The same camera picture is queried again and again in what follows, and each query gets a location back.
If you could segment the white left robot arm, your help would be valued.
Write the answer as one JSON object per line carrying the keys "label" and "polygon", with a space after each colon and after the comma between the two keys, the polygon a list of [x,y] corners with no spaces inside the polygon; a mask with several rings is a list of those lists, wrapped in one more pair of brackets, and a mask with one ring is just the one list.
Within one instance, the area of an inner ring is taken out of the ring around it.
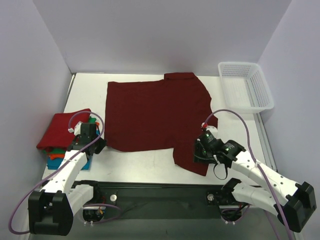
{"label": "white left robot arm", "polygon": [[95,206],[101,193],[91,185],[72,188],[78,174],[94,154],[106,146],[95,122],[79,122],[75,137],[67,148],[58,172],[46,180],[40,191],[28,197],[29,231],[34,235],[66,236],[70,232],[75,213],[87,203]]}

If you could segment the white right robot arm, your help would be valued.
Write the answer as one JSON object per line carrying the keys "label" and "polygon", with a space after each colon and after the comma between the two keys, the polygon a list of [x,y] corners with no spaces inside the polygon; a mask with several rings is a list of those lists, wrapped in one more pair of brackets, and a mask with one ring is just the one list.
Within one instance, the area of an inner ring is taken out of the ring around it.
{"label": "white right robot arm", "polygon": [[248,150],[233,140],[223,142],[210,131],[202,133],[194,143],[194,161],[222,164],[248,177],[251,186],[231,178],[213,199],[218,204],[246,203],[265,210],[279,219],[291,231],[300,233],[315,212],[316,197],[312,185],[290,180],[264,163],[254,160]]}

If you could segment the dark red t shirt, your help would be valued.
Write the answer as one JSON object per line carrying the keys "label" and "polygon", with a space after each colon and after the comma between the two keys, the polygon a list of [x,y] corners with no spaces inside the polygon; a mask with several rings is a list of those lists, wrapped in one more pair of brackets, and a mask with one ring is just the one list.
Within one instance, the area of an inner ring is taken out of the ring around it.
{"label": "dark red t shirt", "polygon": [[194,162],[194,144],[212,113],[211,101],[192,72],[166,73],[157,81],[111,81],[105,104],[107,146],[121,152],[173,149],[177,166],[206,176],[208,164]]}

